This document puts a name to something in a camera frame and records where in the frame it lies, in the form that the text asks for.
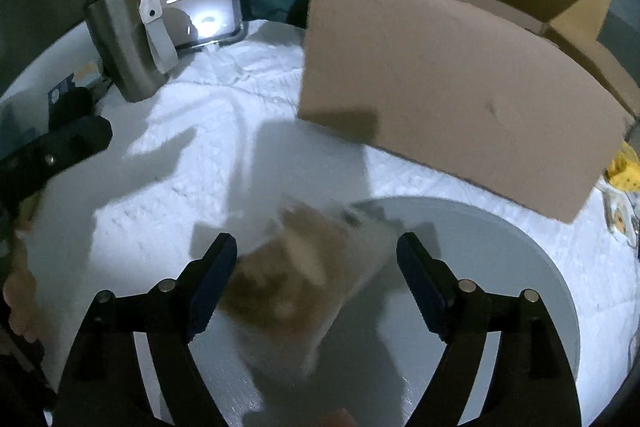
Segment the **person's left hand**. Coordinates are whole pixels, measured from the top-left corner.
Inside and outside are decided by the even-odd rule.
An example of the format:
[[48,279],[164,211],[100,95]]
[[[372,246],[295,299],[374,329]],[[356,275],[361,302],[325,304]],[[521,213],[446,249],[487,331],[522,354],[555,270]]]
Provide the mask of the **person's left hand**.
[[29,268],[26,236],[32,231],[42,192],[27,197],[11,210],[1,211],[1,303],[8,307],[1,325],[1,354],[10,355],[10,333],[28,343],[48,335],[48,323],[37,300],[37,281]]

